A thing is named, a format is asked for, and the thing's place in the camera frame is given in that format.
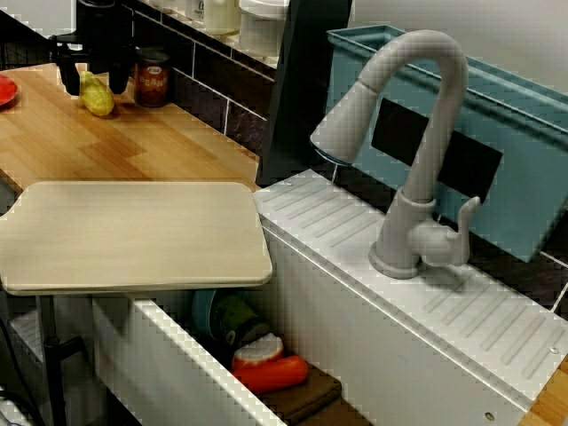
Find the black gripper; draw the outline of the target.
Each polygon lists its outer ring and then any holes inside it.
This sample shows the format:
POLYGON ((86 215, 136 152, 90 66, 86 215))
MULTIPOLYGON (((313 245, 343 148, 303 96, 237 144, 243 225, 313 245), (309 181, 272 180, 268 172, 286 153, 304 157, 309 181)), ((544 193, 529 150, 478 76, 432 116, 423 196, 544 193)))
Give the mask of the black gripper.
POLYGON ((49 37, 51 61, 67 93, 80 94, 76 64, 85 63, 95 74, 108 72, 111 92, 123 94, 132 67, 132 11, 122 1, 75 1, 74 6, 75 30, 49 37))

